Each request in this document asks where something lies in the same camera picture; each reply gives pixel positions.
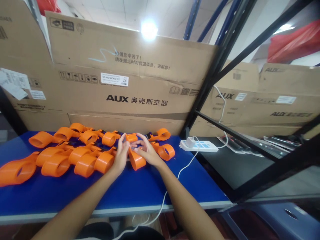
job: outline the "person's right hand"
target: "person's right hand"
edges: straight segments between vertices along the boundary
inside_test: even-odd
[[[139,136],[142,140],[138,140],[131,143],[131,147],[134,147],[134,151],[138,153],[141,157],[146,159],[146,161],[149,164],[155,167],[162,165],[164,163],[163,160],[159,157],[159,155],[153,149],[147,137],[142,135],[141,133],[137,133],[137,136]]]

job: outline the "table edge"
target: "table edge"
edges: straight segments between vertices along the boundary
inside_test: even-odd
[[[199,203],[203,209],[224,208],[231,204],[231,201],[216,201],[216,202],[201,202]],[[91,217],[112,217],[125,216],[141,213],[150,213],[159,211],[161,205],[143,206],[143,207],[129,207],[129,208],[112,208],[94,210]],[[164,205],[162,212],[173,210],[172,205]],[[0,216],[0,225],[10,225],[19,223],[45,222],[53,218],[57,213],[39,213],[39,214],[23,214],[23,215],[8,215]]]

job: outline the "blue table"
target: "blue table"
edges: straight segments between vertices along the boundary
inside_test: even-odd
[[[36,133],[27,132],[0,146],[0,166],[39,151],[28,142]],[[179,142],[178,136],[172,136],[160,143],[171,144],[175,149],[175,157],[167,164],[176,176],[193,157],[190,152],[179,147]],[[37,167],[36,173],[25,183],[1,187],[0,224],[47,221],[102,176],[101,173],[94,172],[91,177],[84,178],[74,174],[73,168],[70,167],[63,176],[54,178],[41,175],[40,168]],[[223,208],[232,204],[196,159],[182,171],[180,181],[204,209]],[[134,171],[128,162],[121,176],[101,199],[93,216],[157,212],[165,192],[160,174],[153,166],[147,164]],[[163,210],[172,209],[167,196]]]

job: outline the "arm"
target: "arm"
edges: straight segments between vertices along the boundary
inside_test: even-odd
[[[175,214],[189,239],[224,240],[224,237],[211,218],[179,182],[165,162],[158,156],[148,139],[142,134],[137,133],[137,135],[141,137],[142,140],[133,143],[132,146],[137,147],[137,144],[143,145],[142,149],[135,148],[135,151],[144,157],[148,163],[154,165],[159,171],[166,185]]]
[[[62,209],[32,240],[69,240],[77,237],[103,195],[125,168],[129,143],[123,144],[124,138],[125,134],[119,139],[117,155],[111,169]]]

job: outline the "blue tabletop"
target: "blue tabletop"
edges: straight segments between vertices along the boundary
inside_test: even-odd
[[[27,157],[38,148],[31,146],[28,139],[37,132],[27,132],[0,146],[0,166]],[[177,176],[193,155],[179,147],[180,138],[172,136],[160,145],[168,143],[175,149],[175,157],[166,162]],[[35,174],[25,183],[0,187],[0,216],[56,213],[63,209],[79,194],[84,192],[102,174],[95,171],[84,178],[70,167],[59,178],[43,176],[37,167]],[[180,174],[180,182],[198,202],[229,201],[200,163],[194,159],[191,165]],[[161,205],[166,192],[160,174],[148,163],[134,171],[130,162],[118,179],[110,186],[97,206],[100,209],[130,208]],[[171,204],[167,197],[165,204]]]

